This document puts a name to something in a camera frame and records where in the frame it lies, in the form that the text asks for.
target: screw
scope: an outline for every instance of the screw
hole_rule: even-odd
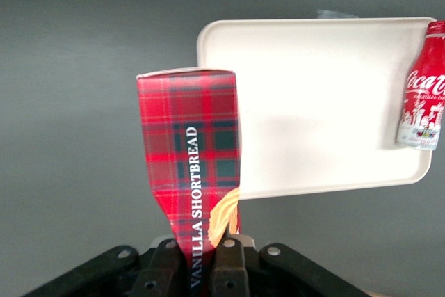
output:
[[[176,247],[176,241],[171,240],[168,243],[166,243],[165,248],[175,248]]]
[[[118,254],[118,259],[124,259],[125,257],[128,257],[131,254],[130,250],[123,250]]]
[[[269,247],[267,249],[267,253],[269,255],[272,255],[273,257],[277,257],[278,255],[280,255],[281,250],[279,248],[277,248],[277,247]]]
[[[235,246],[235,241],[233,239],[226,239],[226,240],[224,240],[223,245],[225,247],[234,247]]]

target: gray wall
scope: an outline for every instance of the gray wall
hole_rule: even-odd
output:
[[[170,233],[147,185],[137,74],[196,65],[214,20],[318,9],[445,19],[443,0],[0,0],[0,296]],[[417,184],[245,201],[243,232],[364,289],[443,297],[444,158],[442,134]]]

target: plastic tray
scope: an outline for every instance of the plastic tray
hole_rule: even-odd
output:
[[[235,71],[241,198],[411,184],[431,151],[394,143],[433,18],[219,21],[198,65]]]

